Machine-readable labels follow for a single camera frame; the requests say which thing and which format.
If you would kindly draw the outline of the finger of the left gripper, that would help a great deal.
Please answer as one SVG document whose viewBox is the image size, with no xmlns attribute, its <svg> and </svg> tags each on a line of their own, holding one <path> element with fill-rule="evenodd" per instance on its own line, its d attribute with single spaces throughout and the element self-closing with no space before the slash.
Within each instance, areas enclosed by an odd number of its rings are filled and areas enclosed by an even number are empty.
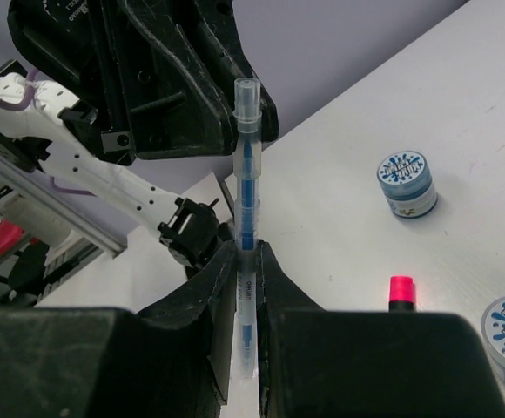
<svg viewBox="0 0 505 418">
<path fill-rule="evenodd" d="M 259 76 L 243 51 L 232 1 L 196 1 L 195 5 L 200 18 L 197 34 L 205 48 L 206 68 L 233 110 L 234 81 Z"/>
<path fill-rule="evenodd" d="M 144 160 L 225 156 L 236 133 L 194 1 L 106 1 L 125 113 Z"/>
</svg>

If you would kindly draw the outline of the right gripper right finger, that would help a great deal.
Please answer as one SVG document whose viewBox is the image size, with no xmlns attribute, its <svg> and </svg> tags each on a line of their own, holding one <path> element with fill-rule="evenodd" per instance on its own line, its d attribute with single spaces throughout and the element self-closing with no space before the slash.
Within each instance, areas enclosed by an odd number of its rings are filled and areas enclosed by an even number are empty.
<svg viewBox="0 0 505 418">
<path fill-rule="evenodd" d="M 326 310 L 256 252 L 263 417 L 505 417 L 471 324 L 451 313 Z"/>
</svg>

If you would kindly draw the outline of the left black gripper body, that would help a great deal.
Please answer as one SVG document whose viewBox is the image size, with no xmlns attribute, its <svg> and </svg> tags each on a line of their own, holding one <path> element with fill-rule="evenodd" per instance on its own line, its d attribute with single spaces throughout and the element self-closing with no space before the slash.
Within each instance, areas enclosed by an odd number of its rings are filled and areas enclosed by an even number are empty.
<svg viewBox="0 0 505 418">
<path fill-rule="evenodd" d="M 106 152 L 113 133 L 87 1 L 11 1 L 7 24 L 13 44 L 28 62 L 78 97 L 60 118 L 98 159 L 131 165 L 134 152 Z"/>
</svg>

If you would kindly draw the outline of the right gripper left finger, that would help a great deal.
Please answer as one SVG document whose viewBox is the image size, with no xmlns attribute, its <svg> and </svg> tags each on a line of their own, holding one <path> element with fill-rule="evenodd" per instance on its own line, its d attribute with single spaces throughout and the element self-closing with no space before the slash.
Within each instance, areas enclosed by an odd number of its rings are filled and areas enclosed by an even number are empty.
<svg viewBox="0 0 505 418">
<path fill-rule="evenodd" d="M 217 417 L 227 403 L 236 247 L 137 313 L 0 307 L 0 417 Z"/>
</svg>

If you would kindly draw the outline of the blue clear pen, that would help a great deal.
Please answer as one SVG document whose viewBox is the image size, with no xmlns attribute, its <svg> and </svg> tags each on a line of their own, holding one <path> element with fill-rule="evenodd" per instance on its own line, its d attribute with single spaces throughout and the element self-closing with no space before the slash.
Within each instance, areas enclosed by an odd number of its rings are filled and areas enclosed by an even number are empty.
<svg viewBox="0 0 505 418">
<path fill-rule="evenodd" d="M 256 78 L 234 82 L 234 111 L 238 142 L 233 153 L 237 180 L 234 201 L 235 244 L 238 249 L 237 316 L 242 376 L 251 379 L 256 351 L 256 248 L 259 229 L 261 175 L 261 83 Z"/>
</svg>

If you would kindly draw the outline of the pink highlighter marker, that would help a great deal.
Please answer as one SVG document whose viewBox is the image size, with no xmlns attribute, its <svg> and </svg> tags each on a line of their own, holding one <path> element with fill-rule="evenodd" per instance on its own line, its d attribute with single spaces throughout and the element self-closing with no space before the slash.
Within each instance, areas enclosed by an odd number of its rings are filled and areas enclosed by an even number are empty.
<svg viewBox="0 0 505 418">
<path fill-rule="evenodd" d="M 389 312 L 415 311 L 415 283 L 409 276 L 395 275 L 390 278 L 388 292 Z"/>
</svg>

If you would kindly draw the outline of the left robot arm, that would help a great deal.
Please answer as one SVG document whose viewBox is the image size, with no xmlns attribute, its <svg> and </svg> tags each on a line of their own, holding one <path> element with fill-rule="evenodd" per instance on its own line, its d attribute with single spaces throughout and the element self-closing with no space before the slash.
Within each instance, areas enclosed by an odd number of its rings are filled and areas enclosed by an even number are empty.
<svg viewBox="0 0 505 418">
<path fill-rule="evenodd" d="M 145 227 L 202 269 L 221 244 L 212 206 L 131 172 L 136 159 L 232 156 L 248 182 L 279 136 L 275 103 L 243 52 L 229 1 L 12 1 L 18 52 L 0 68 L 0 148 Z"/>
</svg>

